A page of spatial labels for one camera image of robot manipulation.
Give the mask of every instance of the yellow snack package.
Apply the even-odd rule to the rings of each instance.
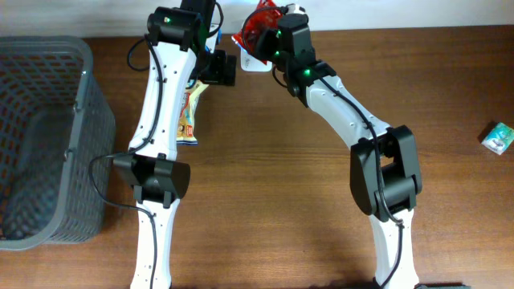
[[[182,101],[180,119],[178,120],[177,145],[198,145],[198,141],[193,135],[194,113],[196,112],[200,95],[208,87],[208,84],[198,80],[192,88],[186,89]]]

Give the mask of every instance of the mesh basket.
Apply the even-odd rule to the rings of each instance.
[[[84,242],[104,205],[88,163],[110,153],[115,121],[92,76],[88,45],[71,37],[0,39],[0,250]],[[95,167],[105,193],[110,164]]]

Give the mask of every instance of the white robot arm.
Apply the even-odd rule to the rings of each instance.
[[[276,9],[283,15],[278,28],[265,30],[252,54],[273,62],[284,73],[282,85],[327,120],[351,150],[352,195],[369,215],[377,252],[374,286],[412,289],[419,278],[410,232],[416,195],[422,189],[414,136],[405,126],[391,128],[379,120],[348,92],[327,63],[316,59],[303,8],[291,4]],[[381,155],[394,162],[382,168],[377,162]]]
[[[134,153],[114,159],[120,175],[133,186],[141,209],[131,289],[171,287],[173,219],[190,180],[190,167],[176,162],[177,125],[186,105],[186,86],[197,80],[234,85],[235,57],[214,50],[219,29],[210,21],[215,5],[219,8],[214,0],[183,1],[180,9],[159,7],[149,16],[149,80],[129,144],[129,152]]]

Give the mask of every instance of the wooden table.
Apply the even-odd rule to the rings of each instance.
[[[135,40],[87,40],[116,115],[117,149],[136,128],[148,77],[126,66]],[[514,126],[514,27],[316,32],[312,41],[371,112],[417,138],[424,190],[413,242],[422,282],[512,287],[514,149],[499,157],[479,135],[491,121]],[[239,54],[228,36],[221,47]],[[239,69],[235,88],[209,88],[195,135],[198,147],[179,149],[192,178],[173,229],[173,287],[371,280],[373,236],[349,190],[349,151],[271,75]],[[109,197],[133,203],[116,173]],[[137,231],[135,213],[108,208],[89,243],[0,252],[0,287],[128,288]]]

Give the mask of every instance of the small box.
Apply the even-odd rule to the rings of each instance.
[[[482,145],[491,151],[501,155],[514,141],[514,129],[499,123],[482,141]]]

